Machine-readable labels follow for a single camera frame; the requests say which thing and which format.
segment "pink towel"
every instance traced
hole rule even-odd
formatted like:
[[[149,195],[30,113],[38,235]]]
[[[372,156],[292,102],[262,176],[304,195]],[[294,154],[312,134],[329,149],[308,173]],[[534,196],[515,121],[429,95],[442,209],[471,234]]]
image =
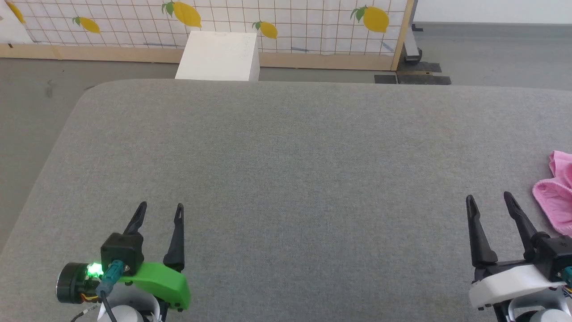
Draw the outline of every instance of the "pink towel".
[[[554,229],[572,236],[572,155],[552,152],[549,167],[554,178],[537,182],[533,195]]]

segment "lemon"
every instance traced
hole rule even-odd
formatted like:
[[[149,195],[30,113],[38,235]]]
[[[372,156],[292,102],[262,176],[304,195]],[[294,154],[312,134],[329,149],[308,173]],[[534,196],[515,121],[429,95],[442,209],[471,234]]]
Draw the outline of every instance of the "lemon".
[[[163,10],[167,11],[171,17],[173,16],[173,12],[175,12],[175,17],[179,19],[180,22],[186,24],[187,26],[191,27],[199,27],[201,28],[201,15],[198,14],[197,10],[186,3],[182,2],[168,2],[163,3],[161,6],[161,12]]]
[[[24,16],[20,12],[20,9],[18,9],[18,7],[16,7],[15,4],[10,2],[6,2],[6,4],[8,4],[8,7],[12,9],[12,12],[14,13],[14,15],[16,15],[16,18],[18,18],[18,20],[20,20],[21,23],[26,23],[26,21],[24,21]]]
[[[278,30],[276,30],[276,27],[270,22],[254,22],[252,26],[256,27],[256,30],[260,30],[260,32],[268,38],[276,39],[276,37],[278,37]]]
[[[356,8],[349,15],[351,18],[356,15],[357,21],[363,17],[363,24],[372,32],[384,33],[390,25],[390,18],[385,11],[376,7],[363,6]]]
[[[85,30],[98,34],[100,33],[100,27],[97,23],[89,18],[85,17],[75,17],[71,19],[73,22],[77,23],[78,26],[84,27]]]

